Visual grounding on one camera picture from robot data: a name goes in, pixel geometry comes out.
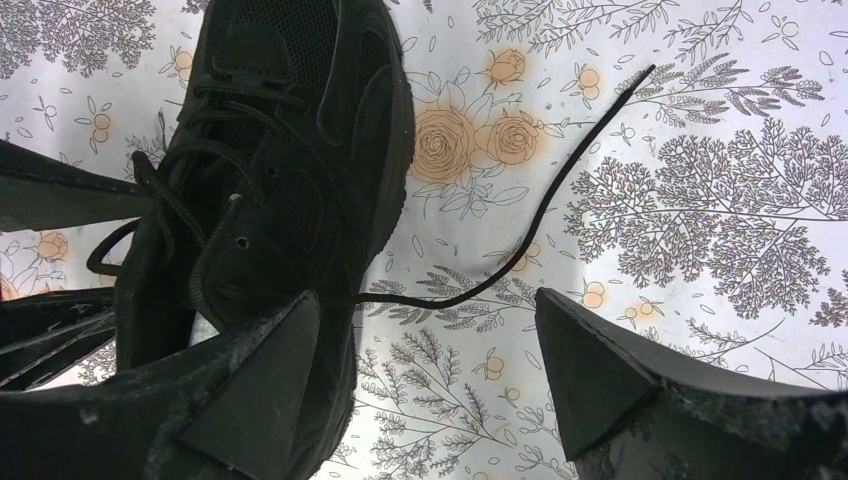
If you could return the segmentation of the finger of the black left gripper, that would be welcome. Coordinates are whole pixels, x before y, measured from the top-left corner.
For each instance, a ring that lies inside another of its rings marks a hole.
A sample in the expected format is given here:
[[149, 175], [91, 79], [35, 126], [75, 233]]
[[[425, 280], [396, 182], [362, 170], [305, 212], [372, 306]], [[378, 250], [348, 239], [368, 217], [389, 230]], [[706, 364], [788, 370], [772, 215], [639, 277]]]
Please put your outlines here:
[[113, 290], [58, 290], [1, 303], [1, 389], [59, 376], [115, 335]]
[[143, 215], [139, 186], [1, 142], [1, 230], [43, 231]]

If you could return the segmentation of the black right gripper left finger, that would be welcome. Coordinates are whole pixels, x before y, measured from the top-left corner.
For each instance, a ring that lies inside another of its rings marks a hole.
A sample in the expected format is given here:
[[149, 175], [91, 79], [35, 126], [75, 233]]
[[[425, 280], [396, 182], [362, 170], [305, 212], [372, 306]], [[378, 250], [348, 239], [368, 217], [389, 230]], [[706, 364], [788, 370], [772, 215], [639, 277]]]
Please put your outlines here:
[[315, 295], [93, 386], [1, 396], [5, 479], [307, 479]]

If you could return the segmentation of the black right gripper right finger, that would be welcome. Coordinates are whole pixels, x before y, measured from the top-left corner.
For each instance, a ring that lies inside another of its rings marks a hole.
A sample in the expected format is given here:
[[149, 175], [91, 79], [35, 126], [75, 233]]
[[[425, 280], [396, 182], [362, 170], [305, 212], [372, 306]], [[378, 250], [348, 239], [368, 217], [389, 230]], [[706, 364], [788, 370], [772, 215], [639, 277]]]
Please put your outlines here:
[[693, 359], [549, 288], [535, 323], [583, 479], [843, 479], [847, 395]]

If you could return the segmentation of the black sneaker shoe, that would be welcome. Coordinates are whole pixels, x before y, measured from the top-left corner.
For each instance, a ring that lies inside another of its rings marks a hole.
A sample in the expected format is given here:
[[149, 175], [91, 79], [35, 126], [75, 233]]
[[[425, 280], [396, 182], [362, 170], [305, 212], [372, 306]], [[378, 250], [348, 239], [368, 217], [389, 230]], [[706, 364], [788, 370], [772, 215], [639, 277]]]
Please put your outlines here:
[[406, 198], [414, 111], [380, 1], [212, 1], [115, 286], [117, 368], [214, 345], [147, 474], [306, 479], [352, 409], [351, 319]]

